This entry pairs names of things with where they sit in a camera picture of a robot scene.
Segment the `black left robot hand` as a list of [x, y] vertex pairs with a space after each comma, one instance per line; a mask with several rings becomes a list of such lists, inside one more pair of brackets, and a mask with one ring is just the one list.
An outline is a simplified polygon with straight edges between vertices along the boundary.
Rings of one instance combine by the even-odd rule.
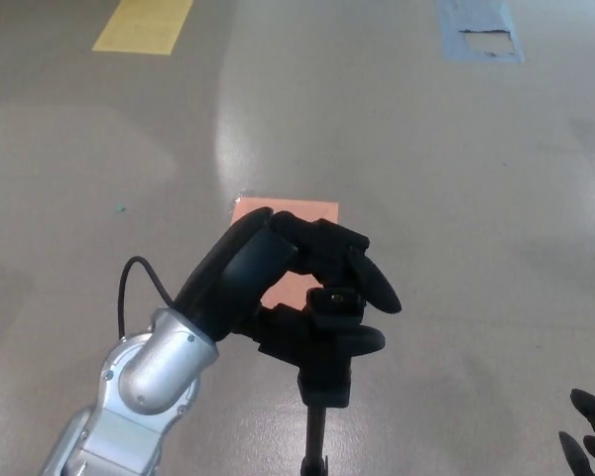
[[[402, 309], [367, 256], [369, 246], [368, 237], [324, 218], [258, 208], [227, 229], [173, 307], [214, 342], [242, 334], [301, 369], [342, 366], [385, 345], [383, 334], [362, 322], [367, 305], [387, 314]], [[302, 308], [263, 306], [264, 294], [289, 273], [317, 281]]]

